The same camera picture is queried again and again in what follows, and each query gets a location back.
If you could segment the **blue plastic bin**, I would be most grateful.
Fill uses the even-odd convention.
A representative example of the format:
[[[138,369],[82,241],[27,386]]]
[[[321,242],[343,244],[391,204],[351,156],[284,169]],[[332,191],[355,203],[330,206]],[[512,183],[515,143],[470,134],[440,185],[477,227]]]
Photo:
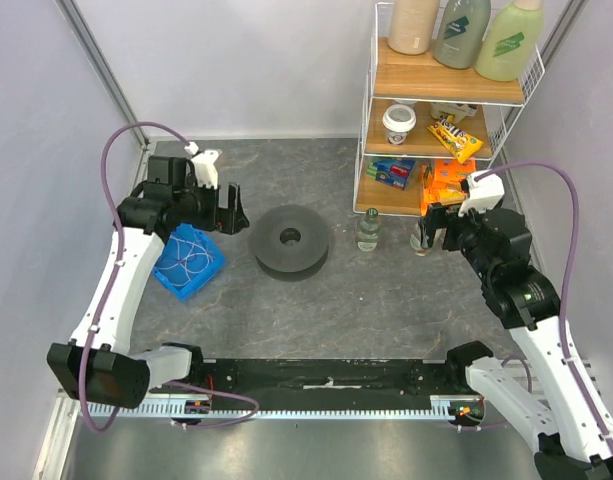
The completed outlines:
[[[226,259],[204,232],[181,224],[170,235],[153,275],[180,302],[198,293],[224,267]]]

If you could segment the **grey filament spool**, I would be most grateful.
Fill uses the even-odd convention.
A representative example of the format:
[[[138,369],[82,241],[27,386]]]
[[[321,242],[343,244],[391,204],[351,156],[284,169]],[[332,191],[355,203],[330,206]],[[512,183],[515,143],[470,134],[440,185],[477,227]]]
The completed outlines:
[[[326,263],[330,232],[316,211],[282,205],[267,211],[253,225],[249,247],[265,274],[297,282],[314,276]]]

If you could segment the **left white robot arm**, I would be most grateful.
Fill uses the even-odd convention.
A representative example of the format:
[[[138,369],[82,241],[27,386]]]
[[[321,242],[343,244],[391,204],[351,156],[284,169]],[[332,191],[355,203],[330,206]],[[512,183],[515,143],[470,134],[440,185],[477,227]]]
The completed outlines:
[[[154,155],[145,180],[119,203],[120,223],[93,298],[70,339],[47,353],[70,398],[134,409],[149,390],[169,381],[184,393],[204,385],[195,347],[170,344],[137,355],[129,350],[148,277],[171,235],[182,226],[234,235],[249,225],[238,184],[229,185],[226,206],[219,204],[220,155],[214,149],[191,159]]]

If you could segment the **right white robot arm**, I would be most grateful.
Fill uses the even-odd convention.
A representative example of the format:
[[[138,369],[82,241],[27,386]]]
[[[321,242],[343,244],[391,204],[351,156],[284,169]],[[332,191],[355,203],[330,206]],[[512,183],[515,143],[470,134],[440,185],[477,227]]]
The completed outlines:
[[[479,341],[449,351],[444,381],[487,399],[521,435],[543,479],[613,479],[613,418],[577,355],[560,297],[531,263],[532,235],[523,215],[497,206],[458,213],[431,205],[419,221],[421,244],[442,230],[447,251],[458,251],[481,282],[482,296],[520,347],[540,382],[540,402],[507,375]]]

